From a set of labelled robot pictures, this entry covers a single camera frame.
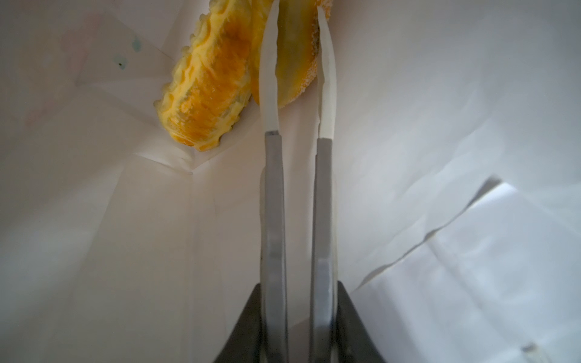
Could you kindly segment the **paper bag with landscape print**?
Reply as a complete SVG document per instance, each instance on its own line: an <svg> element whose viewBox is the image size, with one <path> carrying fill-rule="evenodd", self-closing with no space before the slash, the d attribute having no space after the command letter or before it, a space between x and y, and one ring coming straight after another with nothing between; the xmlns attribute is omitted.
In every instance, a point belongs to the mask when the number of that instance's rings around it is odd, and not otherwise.
<svg viewBox="0 0 581 363"><path fill-rule="evenodd" d="M154 102L206 1L1 3L1 360L210 362L260 278L260 112ZM389 362L580 360L580 3L335 1L338 277Z"/></svg>

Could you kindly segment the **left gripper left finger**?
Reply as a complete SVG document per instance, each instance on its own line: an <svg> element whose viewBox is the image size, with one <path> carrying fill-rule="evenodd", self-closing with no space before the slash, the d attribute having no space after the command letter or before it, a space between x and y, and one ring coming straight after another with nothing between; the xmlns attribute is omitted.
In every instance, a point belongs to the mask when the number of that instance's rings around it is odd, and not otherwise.
<svg viewBox="0 0 581 363"><path fill-rule="evenodd" d="M260 363L262 343L261 287L252 290L215 363Z"/></svg>

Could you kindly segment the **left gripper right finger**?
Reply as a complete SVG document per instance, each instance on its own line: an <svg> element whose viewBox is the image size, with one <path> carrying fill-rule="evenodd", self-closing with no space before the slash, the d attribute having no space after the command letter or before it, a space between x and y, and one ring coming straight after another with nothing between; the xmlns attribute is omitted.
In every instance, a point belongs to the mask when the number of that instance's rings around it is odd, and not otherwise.
<svg viewBox="0 0 581 363"><path fill-rule="evenodd" d="M337 283L337 354L340 363L385 363L341 281Z"/></svg>

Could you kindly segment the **fake oval sugared bread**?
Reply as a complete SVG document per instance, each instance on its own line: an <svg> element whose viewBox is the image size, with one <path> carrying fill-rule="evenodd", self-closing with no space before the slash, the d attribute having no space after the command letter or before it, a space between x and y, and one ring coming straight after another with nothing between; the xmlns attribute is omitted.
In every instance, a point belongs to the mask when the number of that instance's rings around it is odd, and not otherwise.
<svg viewBox="0 0 581 363"><path fill-rule="evenodd" d="M271 1L211 1L154 103L177 142L198 151L219 146L249 100L260 97L260 50ZM330 1L281 1L278 18L278 106L296 100L316 78L318 10Z"/></svg>

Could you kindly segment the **metal tongs with white tips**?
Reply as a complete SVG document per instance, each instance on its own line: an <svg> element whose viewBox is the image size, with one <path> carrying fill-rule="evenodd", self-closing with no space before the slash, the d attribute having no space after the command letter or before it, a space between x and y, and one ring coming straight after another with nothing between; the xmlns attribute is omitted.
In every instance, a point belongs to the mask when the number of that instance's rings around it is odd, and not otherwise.
<svg viewBox="0 0 581 363"><path fill-rule="evenodd" d="M273 1L259 53L263 350L268 362L334 358L333 144L337 73L327 1Z"/></svg>

